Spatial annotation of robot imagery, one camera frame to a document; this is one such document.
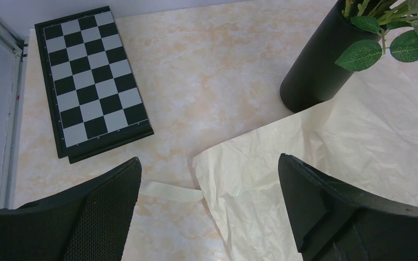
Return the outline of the cream ribbon bow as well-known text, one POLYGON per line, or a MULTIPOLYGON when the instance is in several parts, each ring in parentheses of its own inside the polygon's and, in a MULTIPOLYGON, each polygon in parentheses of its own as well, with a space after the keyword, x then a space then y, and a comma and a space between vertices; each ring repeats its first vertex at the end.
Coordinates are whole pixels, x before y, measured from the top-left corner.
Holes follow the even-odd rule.
POLYGON ((204 199, 201 190, 188 189, 153 181, 142 181, 139 195, 157 197, 178 202, 197 202, 204 199))

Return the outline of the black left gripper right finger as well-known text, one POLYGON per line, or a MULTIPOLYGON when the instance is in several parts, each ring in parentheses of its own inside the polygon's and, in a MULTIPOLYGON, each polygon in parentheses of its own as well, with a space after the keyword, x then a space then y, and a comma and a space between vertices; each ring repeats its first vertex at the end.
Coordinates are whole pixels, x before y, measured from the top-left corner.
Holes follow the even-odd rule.
POLYGON ((278 173, 304 260, 418 260, 418 207, 388 200, 282 154, 278 173))

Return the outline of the orange paper bouquet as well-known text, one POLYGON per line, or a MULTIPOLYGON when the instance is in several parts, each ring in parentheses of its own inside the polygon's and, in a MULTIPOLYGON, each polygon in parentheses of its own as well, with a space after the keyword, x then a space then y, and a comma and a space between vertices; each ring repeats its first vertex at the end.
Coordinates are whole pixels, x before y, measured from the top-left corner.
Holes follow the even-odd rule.
POLYGON ((330 101, 197 155, 195 174, 233 260, 301 260, 280 188, 283 153, 418 207, 418 87, 380 61, 330 101))

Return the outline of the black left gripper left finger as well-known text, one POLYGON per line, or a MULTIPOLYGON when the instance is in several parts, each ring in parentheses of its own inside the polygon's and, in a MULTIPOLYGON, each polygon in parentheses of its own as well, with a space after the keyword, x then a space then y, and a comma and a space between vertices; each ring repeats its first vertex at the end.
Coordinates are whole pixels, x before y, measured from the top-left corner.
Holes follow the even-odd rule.
POLYGON ((0 209, 0 260, 120 260, 142 180, 134 157, 16 209, 0 209))

